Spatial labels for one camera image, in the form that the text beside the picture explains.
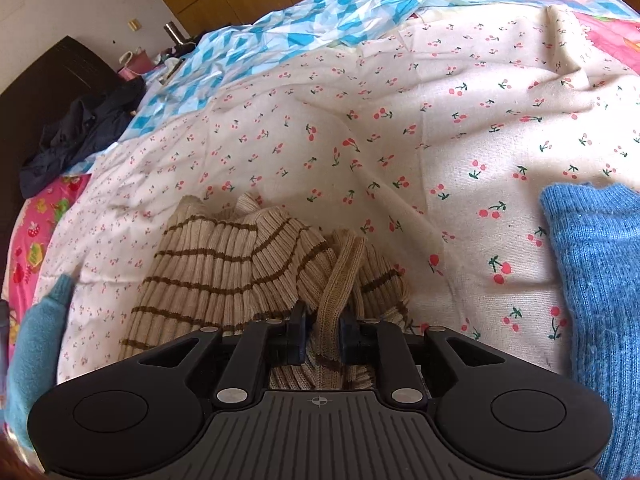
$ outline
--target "striped knit sweater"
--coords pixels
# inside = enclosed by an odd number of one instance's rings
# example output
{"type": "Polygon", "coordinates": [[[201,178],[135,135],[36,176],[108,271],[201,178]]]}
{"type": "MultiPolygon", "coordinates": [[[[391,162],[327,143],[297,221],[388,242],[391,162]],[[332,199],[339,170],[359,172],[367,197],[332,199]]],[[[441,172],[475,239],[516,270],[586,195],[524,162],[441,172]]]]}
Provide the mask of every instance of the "striped knit sweater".
{"type": "Polygon", "coordinates": [[[408,293],[399,273],[362,236],[324,237],[282,208],[249,195],[235,208],[207,211],[196,197],[178,204],[129,316],[120,359],[203,326],[225,335],[252,320],[286,319],[297,300],[316,318],[301,367],[272,370],[277,388],[366,388],[365,367],[338,360],[338,317],[385,319],[404,328],[408,293]]]}

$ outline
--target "blue checkered sheet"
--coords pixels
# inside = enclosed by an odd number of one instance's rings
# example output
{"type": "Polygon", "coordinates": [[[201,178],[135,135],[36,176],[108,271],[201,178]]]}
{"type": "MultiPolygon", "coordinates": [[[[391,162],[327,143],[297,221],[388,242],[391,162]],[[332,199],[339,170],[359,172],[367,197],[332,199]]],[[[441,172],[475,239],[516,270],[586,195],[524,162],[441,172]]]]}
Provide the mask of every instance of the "blue checkered sheet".
{"type": "MultiPolygon", "coordinates": [[[[169,118],[204,107],[222,85],[263,72],[293,56],[333,42],[354,46],[380,37],[421,7],[513,3],[639,20],[621,0],[303,0],[270,12],[253,25],[225,27],[206,34],[165,88],[151,85],[138,114],[119,142],[142,136],[169,118]]],[[[96,155],[69,173],[86,173],[96,155]]]]}

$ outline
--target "light switch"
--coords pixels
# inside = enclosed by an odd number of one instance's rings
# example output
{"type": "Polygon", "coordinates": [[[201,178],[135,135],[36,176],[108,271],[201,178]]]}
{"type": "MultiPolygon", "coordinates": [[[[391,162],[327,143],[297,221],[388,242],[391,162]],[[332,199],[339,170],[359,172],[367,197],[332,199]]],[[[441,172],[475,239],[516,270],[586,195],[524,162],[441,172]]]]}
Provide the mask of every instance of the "light switch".
{"type": "Polygon", "coordinates": [[[142,25],[140,25],[140,22],[136,18],[134,18],[133,20],[129,20],[128,25],[133,32],[136,32],[137,30],[140,30],[142,28],[142,25]]]}

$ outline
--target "ribbed black surface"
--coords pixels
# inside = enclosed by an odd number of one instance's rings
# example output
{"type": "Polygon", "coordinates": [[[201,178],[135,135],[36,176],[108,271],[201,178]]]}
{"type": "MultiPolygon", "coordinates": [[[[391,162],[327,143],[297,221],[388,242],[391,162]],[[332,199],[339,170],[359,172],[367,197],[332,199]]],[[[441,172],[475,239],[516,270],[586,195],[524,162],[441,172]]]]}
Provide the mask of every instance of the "ribbed black surface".
{"type": "Polygon", "coordinates": [[[136,480],[498,478],[453,455],[422,415],[386,408],[372,392],[266,392],[253,408],[217,415],[190,452],[136,480]]]}

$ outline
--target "dark clothing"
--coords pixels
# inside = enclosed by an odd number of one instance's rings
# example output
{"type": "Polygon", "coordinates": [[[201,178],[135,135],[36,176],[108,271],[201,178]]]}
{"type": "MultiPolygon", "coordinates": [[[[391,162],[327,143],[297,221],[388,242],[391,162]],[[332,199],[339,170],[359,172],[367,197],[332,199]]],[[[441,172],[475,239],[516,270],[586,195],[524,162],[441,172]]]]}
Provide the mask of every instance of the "dark clothing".
{"type": "Polygon", "coordinates": [[[58,123],[42,130],[40,151],[20,169],[20,190],[27,199],[46,188],[66,168],[108,148],[129,125],[145,94],[141,77],[127,81],[111,94],[83,96],[71,103],[58,123]]]}

